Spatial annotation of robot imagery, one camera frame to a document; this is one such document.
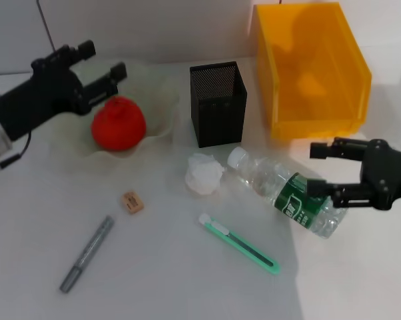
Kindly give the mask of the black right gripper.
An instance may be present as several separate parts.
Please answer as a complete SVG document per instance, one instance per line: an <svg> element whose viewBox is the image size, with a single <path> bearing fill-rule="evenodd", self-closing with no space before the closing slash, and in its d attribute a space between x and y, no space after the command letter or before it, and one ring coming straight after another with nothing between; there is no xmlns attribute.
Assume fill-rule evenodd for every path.
<svg viewBox="0 0 401 320"><path fill-rule="evenodd" d="M401 151L382 139L371 141L335 137L331 144L310 144L311 159L328 157L362 162L362 182L333 184L309 179L310 197L329 197L335 208L373 207L389 210L401 198Z"/></svg>

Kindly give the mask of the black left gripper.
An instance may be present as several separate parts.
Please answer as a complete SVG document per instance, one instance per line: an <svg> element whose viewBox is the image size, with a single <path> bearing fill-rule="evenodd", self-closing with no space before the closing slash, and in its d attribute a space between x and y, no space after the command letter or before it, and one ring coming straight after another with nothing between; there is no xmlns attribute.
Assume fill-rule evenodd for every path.
<svg viewBox="0 0 401 320"><path fill-rule="evenodd" d="M0 125L7 136L17 140L60 113L86 115L88 103L116 95L118 84L127 78L123 62L85 86L70 70L95 55L93 41L87 40L32 62L31 78L0 97Z"/></svg>

